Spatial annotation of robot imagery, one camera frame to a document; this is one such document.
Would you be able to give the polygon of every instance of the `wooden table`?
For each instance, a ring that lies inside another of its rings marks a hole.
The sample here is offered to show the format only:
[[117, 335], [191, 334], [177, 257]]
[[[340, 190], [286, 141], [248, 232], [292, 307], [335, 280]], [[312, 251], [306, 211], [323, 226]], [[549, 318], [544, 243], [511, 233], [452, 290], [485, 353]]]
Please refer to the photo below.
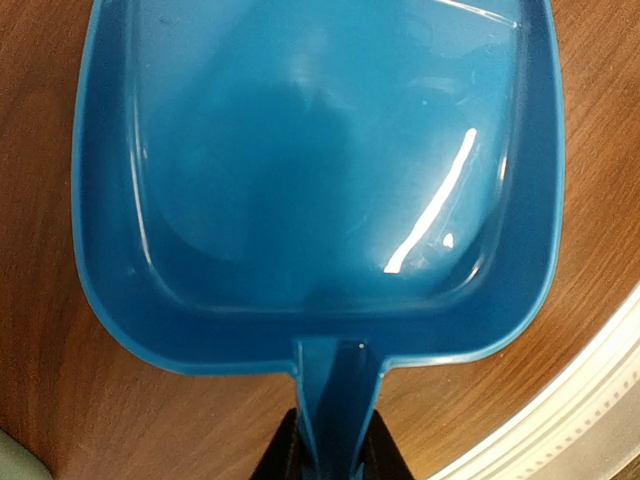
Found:
[[[0, 1], [0, 428], [61, 480], [244, 479], [294, 404], [292, 381], [145, 365], [76, 277], [69, 167], [90, 3]], [[568, 157], [557, 279], [502, 353], [386, 378], [379, 408], [419, 478], [521, 408], [640, 279], [640, 2], [556, 0], [555, 14]]]

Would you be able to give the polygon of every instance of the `blue handle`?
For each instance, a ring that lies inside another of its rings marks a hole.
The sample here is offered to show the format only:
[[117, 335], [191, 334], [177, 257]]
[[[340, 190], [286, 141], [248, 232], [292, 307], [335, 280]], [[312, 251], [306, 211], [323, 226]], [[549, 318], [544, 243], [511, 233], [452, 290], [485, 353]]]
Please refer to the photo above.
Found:
[[315, 469], [305, 480], [351, 480], [374, 411], [382, 363], [369, 345], [336, 338], [298, 343], [299, 428]]

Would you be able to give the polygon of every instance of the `plastic dustpan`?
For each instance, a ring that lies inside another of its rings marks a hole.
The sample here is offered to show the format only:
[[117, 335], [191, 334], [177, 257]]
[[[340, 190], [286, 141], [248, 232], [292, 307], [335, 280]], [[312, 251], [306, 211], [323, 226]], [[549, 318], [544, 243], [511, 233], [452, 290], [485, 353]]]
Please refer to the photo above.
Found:
[[189, 375], [288, 372], [319, 478], [382, 377], [529, 325], [564, 186], [546, 0], [97, 0], [73, 227], [97, 316]]

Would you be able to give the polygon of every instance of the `perforated white rim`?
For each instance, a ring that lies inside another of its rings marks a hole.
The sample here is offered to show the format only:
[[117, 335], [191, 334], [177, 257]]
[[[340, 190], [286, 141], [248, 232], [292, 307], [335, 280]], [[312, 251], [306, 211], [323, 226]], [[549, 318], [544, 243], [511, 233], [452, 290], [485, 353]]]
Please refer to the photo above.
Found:
[[606, 417], [639, 377], [640, 284], [525, 408], [429, 480], [530, 478], [550, 462], [561, 461], [562, 452]]

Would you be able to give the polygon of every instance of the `brown wood grain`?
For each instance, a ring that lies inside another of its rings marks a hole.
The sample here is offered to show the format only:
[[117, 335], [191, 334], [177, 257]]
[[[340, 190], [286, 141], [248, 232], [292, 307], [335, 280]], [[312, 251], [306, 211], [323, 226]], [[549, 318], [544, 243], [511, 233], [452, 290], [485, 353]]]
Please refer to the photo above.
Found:
[[[90, 6], [0, 1], [0, 428], [61, 480], [248, 478], [293, 383], [154, 369], [116, 344], [80, 289], [69, 159]], [[502, 353], [387, 376], [379, 408], [419, 478], [522, 407], [640, 280], [640, 3], [554, 9], [568, 156], [557, 279]]]

